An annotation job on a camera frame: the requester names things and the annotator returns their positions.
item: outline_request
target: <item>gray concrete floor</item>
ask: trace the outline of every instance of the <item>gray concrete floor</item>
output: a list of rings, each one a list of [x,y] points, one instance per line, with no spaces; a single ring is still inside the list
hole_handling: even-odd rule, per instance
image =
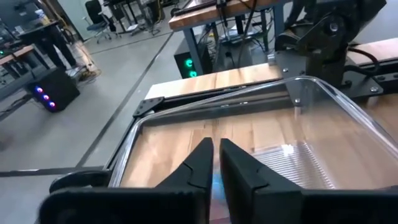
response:
[[[398,30],[393,29],[398,2],[389,0],[388,4],[358,35],[359,43],[398,36]],[[99,45],[89,41],[76,48],[74,52],[82,63],[91,58],[101,75],[81,86],[81,95],[61,113],[50,114],[28,103],[1,121],[0,172],[75,167],[88,148],[93,152],[84,166],[103,166],[149,88],[180,79],[173,54],[183,34],[171,33],[169,10],[168,18],[159,26],[161,33],[155,37],[141,32]],[[10,102],[0,102],[0,108]],[[106,125],[109,128],[100,135]],[[56,175],[0,178],[1,223],[33,223],[37,206],[54,178]]]

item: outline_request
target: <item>led light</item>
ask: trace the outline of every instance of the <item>led light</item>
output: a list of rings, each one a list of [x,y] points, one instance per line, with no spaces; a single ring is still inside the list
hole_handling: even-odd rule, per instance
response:
[[[191,68],[192,67],[192,59],[186,59],[185,60],[185,66],[187,66],[188,68]]]
[[[37,92],[37,93],[42,93],[42,92],[43,92],[43,89],[37,86],[37,87],[36,87],[36,92]]]
[[[189,72],[189,76],[190,76],[190,77],[196,77],[196,76],[197,76],[197,73],[194,72],[194,71],[191,71],[191,72]]]

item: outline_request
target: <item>wooden tabletop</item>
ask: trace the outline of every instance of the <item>wooden tabletop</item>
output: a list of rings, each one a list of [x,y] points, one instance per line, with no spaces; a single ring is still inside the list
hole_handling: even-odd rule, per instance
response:
[[[398,39],[360,45],[379,60],[398,56]],[[350,54],[356,63],[368,59]],[[146,98],[280,78],[268,64],[154,85]],[[398,95],[382,96],[364,109],[398,141]],[[249,153],[305,142],[339,189],[376,189],[398,184],[398,161],[361,125],[337,106],[324,105],[296,117],[293,108],[144,127],[131,152],[122,187],[154,187],[172,173],[204,137],[212,137],[215,166],[221,138]]]
[[[248,6],[253,5],[253,0],[242,0],[242,1],[246,2]],[[257,0],[257,6],[258,7],[268,6],[270,4],[277,3],[278,1],[279,0]],[[198,0],[192,0],[192,2],[186,8],[197,6],[199,4],[200,3]],[[239,0],[232,0],[227,3],[227,7],[225,8],[225,13],[228,17],[230,15],[238,14],[240,12],[246,12],[247,10],[249,9]],[[181,16],[174,16],[169,21],[169,26],[172,30],[177,30],[186,26],[192,27],[193,24],[197,24],[199,22],[207,20],[217,19],[219,17],[220,15],[216,6],[210,6],[205,9],[189,12]]]
[[[33,46],[29,45],[29,46],[26,46],[26,47],[24,47],[24,48],[22,48],[22,49],[20,49],[20,50],[18,50],[18,51],[16,51],[16,52],[14,52],[14,55],[15,55],[16,57],[19,57],[19,56],[21,56],[21,55],[24,55],[24,54],[26,54],[26,53],[29,53],[29,52],[32,51],[32,50],[34,50]],[[9,61],[11,61],[12,59],[14,59],[14,57],[13,57],[12,55],[7,55],[7,56],[1,58],[1,59],[0,59],[0,66],[1,66],[1,65],[4,65],[5,63],[7,63],[7,62],[9,62]]]

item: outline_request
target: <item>transparent lid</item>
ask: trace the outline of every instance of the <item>transparent lid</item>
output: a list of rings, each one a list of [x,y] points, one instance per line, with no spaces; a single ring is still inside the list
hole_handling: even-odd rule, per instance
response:
[[[215,145],[215,169],[220,140],[228,138],[307,189],[398,184],[398,150],[390,135],[329,84],[296,77],[142,118],[130,130],[110,186],[155,187],[205,137]]]

